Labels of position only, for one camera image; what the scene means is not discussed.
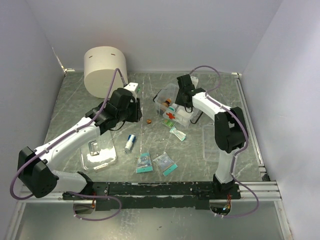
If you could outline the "clear plastic medicine box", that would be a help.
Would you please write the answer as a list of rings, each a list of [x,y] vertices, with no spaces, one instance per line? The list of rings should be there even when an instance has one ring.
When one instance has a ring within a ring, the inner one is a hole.
[[[169,83],[165,87],[163,87],[152,99],[155,104],[156,113],[161,117],[163,117],[164,119],[169,119],[176,124],[180,124],[178,122],[177,108],[181,105],[178,105],[175,103],[178,91],[179,91],[178,85]],[[171,99],[170,106],[176,107],[176,112],[174,112],[173,114],[166,113],[167,107],[164,107],[162,105],[162,102],[164,102],[166,99]],[[186,110],[187,113],[192,113],[192,117],[187,124],[180,124],[185,128],[187,128],[191,123],[195,123],[200,115],[200,111],[198,109],[193,109],[193,110],[191,110],[190,108],[186,108],[186,109],[187,109]]]

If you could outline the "white green-label bottle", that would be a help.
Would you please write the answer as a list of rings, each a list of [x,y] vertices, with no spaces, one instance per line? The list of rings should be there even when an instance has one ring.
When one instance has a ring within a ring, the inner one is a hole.
[[[168,113],[168,114],[174,114],[176,112],[176,107],[174,107],[174,106],[169,106],[168,108],[167,108],[167,110],[166,110],[166,113]]]

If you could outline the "brown orange-cap bottle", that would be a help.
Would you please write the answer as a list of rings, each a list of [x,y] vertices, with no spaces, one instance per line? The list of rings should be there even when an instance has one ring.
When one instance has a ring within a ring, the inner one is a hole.
[[[171,105],[171,99],[170,98],[167,98],[165,101],[163,101],[161,104],[164,106],[164,107],[166,107],[166,108],[168,108],[170,105]]]

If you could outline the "teal-edged clear bag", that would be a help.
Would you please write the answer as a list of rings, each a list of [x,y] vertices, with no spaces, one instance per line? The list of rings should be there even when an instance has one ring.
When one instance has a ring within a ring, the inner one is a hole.
[[[137,163],[136,163],[136,173],[148,173],[153,171],[153,165],[152,165],[152,160],[150,158],[150,154],[148,152],[142,153],[138,158],[137,158]]]
[[[177,164],[164,152],[157,156],[153,162],[160,168],[162,174],[166,177],[178,168]]]

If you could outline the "white blue gauze packet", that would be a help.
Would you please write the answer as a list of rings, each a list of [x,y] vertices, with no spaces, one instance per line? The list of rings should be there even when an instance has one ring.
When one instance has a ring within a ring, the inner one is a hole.
[[[177,108],[176,114],[178,115],[178,122],[182,125],[187,124],[193,115],[193,113],[186,112],[185,108],[182,106]]]

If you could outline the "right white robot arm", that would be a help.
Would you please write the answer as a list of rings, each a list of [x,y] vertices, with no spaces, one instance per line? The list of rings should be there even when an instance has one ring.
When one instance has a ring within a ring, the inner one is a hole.
[[[234,170],[238,155],[248,147],[244,113],[240,107],[226,106],[212,98],[208,91],[196,88],[189,74],[179,76],[177,83],[179,89],[175,103],[191,110],[198,109],[214,121],[219,161],[213,176],[212,193],[216,198],[223,199],[235,184]]]

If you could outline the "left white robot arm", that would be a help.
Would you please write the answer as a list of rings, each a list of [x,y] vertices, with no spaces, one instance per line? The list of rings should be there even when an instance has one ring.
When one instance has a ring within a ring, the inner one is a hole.
[[[120,122],[139,122],[142,117],[138,83],[116,89],[109,100],[85,114],[81,120],[54,140],[31,149],[24,147],[18,154],[18,178],[31,195],[42,198],[51,192],[75,192],[89,199],[94,192],[92,180],[82,172],[57,171],[57,165],[67,157],[113,129]]]

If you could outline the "white blue bandage roll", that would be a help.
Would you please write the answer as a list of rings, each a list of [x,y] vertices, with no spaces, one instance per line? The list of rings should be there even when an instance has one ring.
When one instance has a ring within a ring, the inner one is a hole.
[[[127,142],[124,146],[124,152],[129,153],[132,150],[132,147],[136,141],[136,136],[134,134],[130,134],[128,136]]]

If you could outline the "small green box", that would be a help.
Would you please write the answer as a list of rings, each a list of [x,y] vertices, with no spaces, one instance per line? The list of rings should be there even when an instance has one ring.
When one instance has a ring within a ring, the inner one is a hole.
[[[163,124],[170,129],[175,125],[175,123],[170,119],[164,119]]]

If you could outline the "teal white sachet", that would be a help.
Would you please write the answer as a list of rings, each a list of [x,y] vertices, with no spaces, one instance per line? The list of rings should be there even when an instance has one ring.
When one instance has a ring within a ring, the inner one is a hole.
[[[186,134],[178,130],[176,127],[172,127],[169,132],[174,134],[181,142],[186,139]]]

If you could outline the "clear box lid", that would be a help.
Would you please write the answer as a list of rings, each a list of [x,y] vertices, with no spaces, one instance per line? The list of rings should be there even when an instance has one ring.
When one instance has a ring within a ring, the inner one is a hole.
[[[82,168],[90,172],[99,172],[117,162],[116,149],[109,131],[81,146]]]

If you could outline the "cream cylindrical container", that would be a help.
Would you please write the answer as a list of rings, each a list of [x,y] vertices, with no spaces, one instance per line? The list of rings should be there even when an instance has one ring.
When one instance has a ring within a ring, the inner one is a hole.
[[[115,72],[118,73],[112,85],[112,91],[128,83],[125,55],[112,46],[99,46],[89,49],[84,55],[84,86],[97,98],[105,98]]]

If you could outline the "clear divider tray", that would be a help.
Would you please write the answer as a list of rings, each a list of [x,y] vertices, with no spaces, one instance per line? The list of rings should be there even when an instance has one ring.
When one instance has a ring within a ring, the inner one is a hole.
[[[220,149],[215,140],[215,125],[207,124],[202,127],[202,151],[206,162],[218,163]]]

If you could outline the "black base frame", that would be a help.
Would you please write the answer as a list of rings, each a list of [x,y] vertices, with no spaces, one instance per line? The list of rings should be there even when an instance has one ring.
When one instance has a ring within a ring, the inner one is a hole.
[[[226,192],[220,192],[212,181],[185,182],[94,182],[81,193],[94,196],[97,211],[115,210],[119,207],[116,197],[123,209],[153,208],[194,208],[208,210],[210,202],[227,201],[241,198],[240,188],[235,183]]]

